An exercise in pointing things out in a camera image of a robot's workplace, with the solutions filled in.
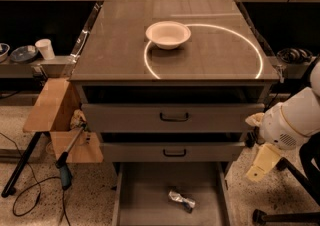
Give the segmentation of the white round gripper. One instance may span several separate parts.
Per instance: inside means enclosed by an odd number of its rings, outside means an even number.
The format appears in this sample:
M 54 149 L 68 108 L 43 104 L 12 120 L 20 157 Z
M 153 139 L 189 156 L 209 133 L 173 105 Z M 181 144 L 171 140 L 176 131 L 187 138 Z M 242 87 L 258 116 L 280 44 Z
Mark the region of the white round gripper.
M 307 136 L 295 130 L 285 118 L 281 102 L 265 113 L 248 116 L 245 122 L 252 127 L 260 126 L 259 135 L 268 142 L 258 148 L 256 157 L 246 173 L 246 177 L 252 182 L 261 181 L 277 165 L 281 159 L 279 149 L 292 150 L 309 140 Z

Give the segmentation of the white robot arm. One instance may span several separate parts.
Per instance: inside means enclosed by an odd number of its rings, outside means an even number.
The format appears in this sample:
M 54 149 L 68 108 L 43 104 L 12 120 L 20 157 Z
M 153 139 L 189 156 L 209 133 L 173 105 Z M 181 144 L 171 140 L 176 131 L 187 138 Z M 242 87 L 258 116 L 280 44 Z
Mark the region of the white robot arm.
M 310 87 L 264 113 L 248 116 L 245 122 L 258 128 L 263 141 L 246 173 L 249 180 L 258 182 L 280 161 L 282 150 L 302 146 L 320 132 L 320 63 L 311 71 Z

